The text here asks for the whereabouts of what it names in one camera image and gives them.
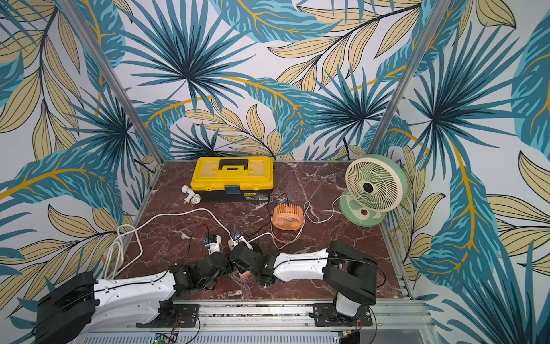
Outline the pink power strip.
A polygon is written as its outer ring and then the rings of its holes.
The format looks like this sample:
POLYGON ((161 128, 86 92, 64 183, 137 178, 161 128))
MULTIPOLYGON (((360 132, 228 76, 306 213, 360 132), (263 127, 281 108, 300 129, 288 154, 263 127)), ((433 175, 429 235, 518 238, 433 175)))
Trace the pink power strip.
POLYGON ((252 273, 248 270, 238 269, 238 276, 240 278, 248 278, 248 277, 252 276, 252 273))

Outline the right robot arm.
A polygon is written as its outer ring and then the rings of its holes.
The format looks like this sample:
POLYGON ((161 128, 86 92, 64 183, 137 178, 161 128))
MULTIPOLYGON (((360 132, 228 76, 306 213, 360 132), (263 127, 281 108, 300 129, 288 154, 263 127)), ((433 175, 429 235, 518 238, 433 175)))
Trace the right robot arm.
POLYGON ((361 306, 377 302, 378 275, 385 276, 378 261, 344 242, 303 254, 279 252, 263 255, 245 244, 229 254, 229 262, 250 272, 265 287, 277 282, 321 280, 337 291, 335 312, 353 318, 361 306))

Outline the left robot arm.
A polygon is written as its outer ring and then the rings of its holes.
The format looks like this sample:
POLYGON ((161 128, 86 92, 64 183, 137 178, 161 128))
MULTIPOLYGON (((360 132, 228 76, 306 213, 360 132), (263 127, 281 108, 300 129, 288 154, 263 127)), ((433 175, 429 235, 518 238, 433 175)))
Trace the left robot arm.
POLYGON ((173 297, 186 298, 231 273, 226 256, 214 252, 190 265, 130 279, 96 279, 83 272, 41 298, 36 343, 69 343, 83 332, 110 325, 146 325, 173 297))

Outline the small orange desk fan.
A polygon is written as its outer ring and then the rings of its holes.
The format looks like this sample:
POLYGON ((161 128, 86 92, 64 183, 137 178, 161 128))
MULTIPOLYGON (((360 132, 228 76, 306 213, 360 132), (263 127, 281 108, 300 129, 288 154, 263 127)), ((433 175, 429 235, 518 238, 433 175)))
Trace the small orange desk fan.
POLYGON ((296 204, 279 204, 273 209, 273 215, 271 218, 271 234, 273 239, 284 245, 290 245, 297 241, 302 234, 305 226, 305 212, 302 207, 296 204), (274 229, 282 230, 283 232, 295 232, 298 234, 291 241, 284 241, 279 239, 274 229))

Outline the green cream desk fan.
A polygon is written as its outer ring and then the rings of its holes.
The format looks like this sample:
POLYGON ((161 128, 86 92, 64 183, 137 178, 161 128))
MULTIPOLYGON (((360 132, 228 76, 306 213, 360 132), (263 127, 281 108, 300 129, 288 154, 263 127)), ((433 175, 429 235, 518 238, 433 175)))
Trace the green cream desk fan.
POLYGON ((405 171, 388 157, 370 154, 354 160, 345 173, 339 208, 358 226, 374 227, 396 209, 408 192, 405 171))

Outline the white pipe fitting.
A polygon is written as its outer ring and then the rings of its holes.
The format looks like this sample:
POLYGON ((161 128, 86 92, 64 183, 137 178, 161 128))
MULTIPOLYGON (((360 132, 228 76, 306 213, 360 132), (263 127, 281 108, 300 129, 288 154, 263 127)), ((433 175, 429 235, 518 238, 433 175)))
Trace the white pipe fitting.
POLYGON ((184 199, 185 204, 197 205, 201 202, 201 196, 197 194, 190 186, 183 185, 181 192, 186 195, 184 199))

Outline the yellow black toolbox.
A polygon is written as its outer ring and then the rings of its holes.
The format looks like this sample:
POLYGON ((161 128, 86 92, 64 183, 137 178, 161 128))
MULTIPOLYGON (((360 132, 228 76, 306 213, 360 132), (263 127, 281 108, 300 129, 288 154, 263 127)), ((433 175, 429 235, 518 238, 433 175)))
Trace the yellow black toolbox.
POLYGON ((267 202, 274 190, 274 161, 267 156, 203 157, 190 187, 202 202, 267 202))

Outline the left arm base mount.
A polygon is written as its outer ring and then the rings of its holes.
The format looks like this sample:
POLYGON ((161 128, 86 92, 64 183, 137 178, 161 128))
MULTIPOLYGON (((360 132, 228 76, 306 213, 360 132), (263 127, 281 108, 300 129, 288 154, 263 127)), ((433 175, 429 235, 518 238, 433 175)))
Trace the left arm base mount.
POLYGON ((172 300, 161 301, 159 314, 145 323, 137 323, 137 328, 194 328, 199 314, 199 304, 174 304, 172 300))

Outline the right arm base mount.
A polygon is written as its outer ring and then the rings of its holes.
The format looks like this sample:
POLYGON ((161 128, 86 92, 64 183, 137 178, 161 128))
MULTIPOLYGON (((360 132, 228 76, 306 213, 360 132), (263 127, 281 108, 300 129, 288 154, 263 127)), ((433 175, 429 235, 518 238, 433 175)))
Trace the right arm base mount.
POLYGON ((368 327, 372 326, 372 316, 366 305, 359 306, 355 316, 338 313, 334 303, 315 303, 309 313, 317 327, 368 327))

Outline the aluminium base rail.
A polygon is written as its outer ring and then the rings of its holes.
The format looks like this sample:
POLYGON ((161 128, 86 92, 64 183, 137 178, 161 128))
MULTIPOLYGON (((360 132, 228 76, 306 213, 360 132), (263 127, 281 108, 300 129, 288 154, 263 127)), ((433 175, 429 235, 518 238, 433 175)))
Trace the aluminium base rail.
POLYGON ((109 325, 75 343, 440 343, 425 302, 380 299, 359 320, 330 321, 321 300, 177 301, 193 311, 180 328, 109 325))

